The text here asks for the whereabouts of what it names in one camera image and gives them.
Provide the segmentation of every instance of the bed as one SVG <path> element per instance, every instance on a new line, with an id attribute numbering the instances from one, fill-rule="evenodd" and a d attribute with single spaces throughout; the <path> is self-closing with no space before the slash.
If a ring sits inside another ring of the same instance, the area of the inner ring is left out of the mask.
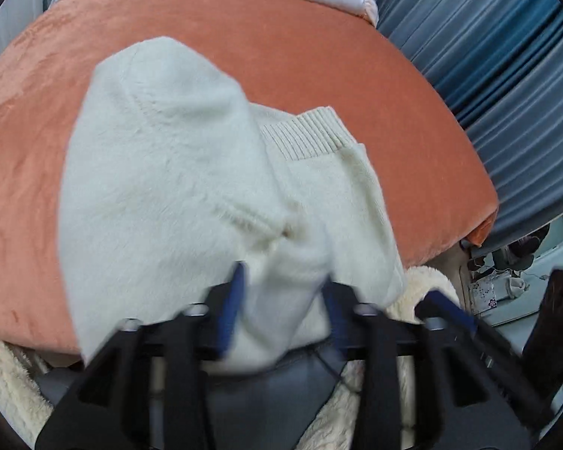
<path id="1" fill-rule="evenodd" d="M 160 35 L 250 101 L 334 107 L 367 147 L 405 267 L 487 236 L 498 200 L 471 143 L 365 20 L 305 0 L 62 0 L 0 57 L 0 339 L 78 352 L 56 253 L 67 143 L 94 66 Z"/>

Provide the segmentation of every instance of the floor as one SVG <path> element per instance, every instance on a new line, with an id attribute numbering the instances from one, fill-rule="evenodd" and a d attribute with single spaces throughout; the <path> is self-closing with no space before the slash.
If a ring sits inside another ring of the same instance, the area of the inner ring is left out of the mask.
<path id="1" fill-rule="evenodd" d="M 449 278 L 461 300 L 461 307 L 466 311 L 471 311 L 471 301 L 467 290 L 467 286 L 471 282 L 471 274 L 467 269 L 469 259 L 469 253 L 461 249 L 460 244 L 457 243 L 426 263 L 427 266 L 439 270 Z"/>

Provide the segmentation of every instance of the ribbed hem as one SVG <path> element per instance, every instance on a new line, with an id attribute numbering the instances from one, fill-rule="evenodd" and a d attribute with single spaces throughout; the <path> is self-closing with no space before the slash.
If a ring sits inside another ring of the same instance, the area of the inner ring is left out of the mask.
<path id="1" fill-rule="evenodd" d="M 261 127 L 266 140 L 276 145 L 288 161 L 334 153 L 357 141 L 330 106 Z"/>

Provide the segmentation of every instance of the gray curtain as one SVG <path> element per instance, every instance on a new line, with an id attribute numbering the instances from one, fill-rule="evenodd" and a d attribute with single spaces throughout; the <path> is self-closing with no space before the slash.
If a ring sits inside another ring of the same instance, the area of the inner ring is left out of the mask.
<path id="1" fill-rule="evenodd" d="M 563 213 L 560 2 L 377 1 L 378 30 L 445 100 L 497 189 L 497 222 L 475 253 Z"/>

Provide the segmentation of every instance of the white sweater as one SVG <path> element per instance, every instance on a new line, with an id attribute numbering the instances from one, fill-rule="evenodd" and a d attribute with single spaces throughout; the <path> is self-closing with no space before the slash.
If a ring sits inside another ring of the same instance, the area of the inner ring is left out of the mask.
<path id="1" fill-rule="evenodd" d="M 87 360 L 122 318 L 154 323 L 248 266 L 232 348 L 246 372 L 325 338 L 330 273 L 384 307 L 403 269 L 364 147 L 331 108 L 296 117 L 167 37 L 96 67 L 69 143 L 59 258 Z"/>

